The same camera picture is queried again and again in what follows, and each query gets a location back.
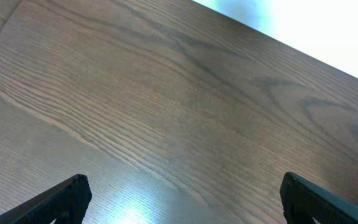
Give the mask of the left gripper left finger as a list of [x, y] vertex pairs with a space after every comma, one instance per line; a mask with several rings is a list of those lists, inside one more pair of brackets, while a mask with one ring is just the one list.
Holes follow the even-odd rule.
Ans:
[[81, 224], [92, 198], [88, 178], [76, 174], [0, 215], [0, 224]]

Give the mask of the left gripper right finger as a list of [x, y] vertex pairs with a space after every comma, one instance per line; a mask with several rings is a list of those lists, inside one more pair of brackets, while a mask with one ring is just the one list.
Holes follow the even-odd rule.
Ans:
[[280, 197], [287, 223], [358, 223], [357, 205], [294, 172], [285, 173]]

